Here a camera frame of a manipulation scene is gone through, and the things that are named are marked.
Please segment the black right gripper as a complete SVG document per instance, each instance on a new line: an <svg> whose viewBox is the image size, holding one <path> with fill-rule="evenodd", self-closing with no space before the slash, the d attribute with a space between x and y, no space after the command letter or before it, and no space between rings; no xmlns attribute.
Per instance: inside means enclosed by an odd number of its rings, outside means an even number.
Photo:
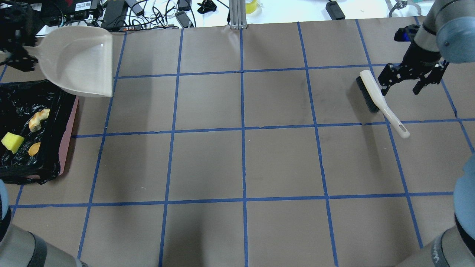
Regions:
<svg viewBox="0 0 475 267"><path fill-rule="evenodd" d="M412 90L414 95L418 95L429 84L441 82L449 62L445 60L440 63L442 56L439 52L426 50L416 43L415 37L420 28L418 25L409 25L399 28L395 33L395 41L409 41L410 46L399 65L387 63L379 74L378 82L384 96L391 86L405 80L419 80Z"/></svg>

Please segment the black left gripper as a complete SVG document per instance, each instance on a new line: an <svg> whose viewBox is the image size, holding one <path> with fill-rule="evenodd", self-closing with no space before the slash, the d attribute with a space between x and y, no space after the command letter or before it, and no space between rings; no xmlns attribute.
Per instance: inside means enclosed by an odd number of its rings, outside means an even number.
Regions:
<svg viewBox="0 0 475 267"><path fill-rule="evenodd" d="M5 53L1 65L22 72L34 71L38 60L29 55L25 47L34 47L37 42L37 11L30 4L1 4L0 48Z"/></svg>

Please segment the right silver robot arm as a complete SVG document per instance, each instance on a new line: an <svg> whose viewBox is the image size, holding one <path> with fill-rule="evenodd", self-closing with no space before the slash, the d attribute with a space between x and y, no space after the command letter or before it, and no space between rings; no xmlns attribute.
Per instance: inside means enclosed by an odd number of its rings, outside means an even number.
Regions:
<svg viewBox="0 0 475 267"><path fill-rule="evenodd" d="M403 138L408 130L387 106L384 96L391 86L417 79L413 93L430 83L439 83L450 63L474 62L474 1L436 0L421 26L400 28L396 41L409 41L402 62L388 63L378 83L363 78L361 91L372 112L381 110ZM463 167L453 191L455 226L438 235L406 260L400 267L473 267L474 266L474 156Z"/></svg>

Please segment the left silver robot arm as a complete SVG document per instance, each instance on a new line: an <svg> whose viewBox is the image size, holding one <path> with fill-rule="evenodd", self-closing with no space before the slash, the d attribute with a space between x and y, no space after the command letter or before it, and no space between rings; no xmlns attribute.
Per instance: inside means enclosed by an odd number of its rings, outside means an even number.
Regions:
<svg viewBox="0 0 475 267"><path fill-rule="evenodd" d="M40 28L28 2L1 1L1 65L23 72L34 71L38 60L29 55L26 45L37 42ZM86 267L88 264L44 241L40 236L13 224L12 209L5 182L1 180L1 266L2 267Z"/></svg>

